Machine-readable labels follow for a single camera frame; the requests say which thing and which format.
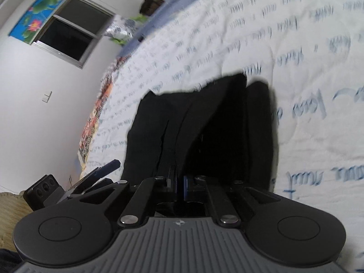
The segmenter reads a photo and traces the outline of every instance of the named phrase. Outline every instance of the circular cap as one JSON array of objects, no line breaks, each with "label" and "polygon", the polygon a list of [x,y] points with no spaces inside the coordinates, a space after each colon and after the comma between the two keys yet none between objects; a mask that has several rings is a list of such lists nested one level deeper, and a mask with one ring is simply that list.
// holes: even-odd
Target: circular cap
[{"label": "circular cap", "polygon": [[51,218],[39,227],[39,233],[50,241],[65,241],[76,237],[81,232],[79,221],[68,217]]},{"label": "circular cap", "polygon": [[278,231],[292,240],[310,240],[318,235],[320,226],[306,217],[288,217],[278,222]]},{"label": "circular cap", "polygon": [[138,222],[138,220],[139,220],[138,217],[136,217],[135,215],[131,215],[131,214],[125,215],[125,216],[121,217],[121,219],[120,219],[120,221],[126,225],[135,224]]},{"label": "circular cap", "polygon": [[239,221],[237,216],[232,214],[225,214],[220,219],[224,224],[235,224]]}]

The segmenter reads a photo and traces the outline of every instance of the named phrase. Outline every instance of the pink lotus flower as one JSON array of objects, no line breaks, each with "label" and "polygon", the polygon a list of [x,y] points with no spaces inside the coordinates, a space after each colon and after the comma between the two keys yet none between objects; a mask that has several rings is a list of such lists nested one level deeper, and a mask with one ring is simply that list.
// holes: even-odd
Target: pink lotus flower
[{"label": "pink lotus flower", "polygon": [[41,28],[41,26],[42,26],[42,21],[35,19],[28,26],[28,30],[35,32],[35,31],[39,30]]}]

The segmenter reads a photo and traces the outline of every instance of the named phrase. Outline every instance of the silver bolt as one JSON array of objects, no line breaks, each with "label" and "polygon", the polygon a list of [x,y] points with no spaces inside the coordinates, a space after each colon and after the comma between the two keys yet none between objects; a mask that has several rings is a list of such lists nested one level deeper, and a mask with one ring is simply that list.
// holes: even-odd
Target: silver bolt
[{"label": "silver bolt", "polygon": [[235,224],[239,221],[236,215],[225,214],[220,219],[224,224]]},{"label": "silver bolt", "polygon": [[139,221],[138,217],[136,217],[135,215],[125,215],[123,217],[120,218],[120,222],[126,225],[131,225],[131,224],[135,224]]}]

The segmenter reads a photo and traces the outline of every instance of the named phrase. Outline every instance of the dark fabric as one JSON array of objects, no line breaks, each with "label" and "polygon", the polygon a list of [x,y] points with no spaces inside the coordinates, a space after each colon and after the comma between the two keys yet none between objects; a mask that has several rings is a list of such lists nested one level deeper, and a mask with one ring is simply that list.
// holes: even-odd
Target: dark fabric
[{"label": "dark fabric", "polygon": [[0,273],[10,273],[22,262],[16,252],[0,249]]},{"label": "dark fabric", "polygon": [[[268,186],[272,125],[270,121],[254,124],[267,118],[268,87],[255,83],[246,88],[243,74],[216,80],[199,92],[160,96],[149,92],[140,102],[128,133],[123,179],[138,185],[153,176],[192,174],[228,183],[250,181],[252,171],[257,173],[252,180],[255,184]],[[250,144],[254,144],[255,157],[251,157]]]}]

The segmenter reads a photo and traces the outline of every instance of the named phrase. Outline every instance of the bed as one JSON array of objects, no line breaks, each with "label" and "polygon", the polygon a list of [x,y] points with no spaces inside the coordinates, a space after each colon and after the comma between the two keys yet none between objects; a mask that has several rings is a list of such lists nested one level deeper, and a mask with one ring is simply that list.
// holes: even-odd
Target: bed
[{"label": "bed", "polygon": [[339,218],[339,263],[364,272],[363,59],[364,0],[197,0],[108,70],[82,175],[123,162],[148,91],[199,90],[244,71],[275,100],[274,192]]}]

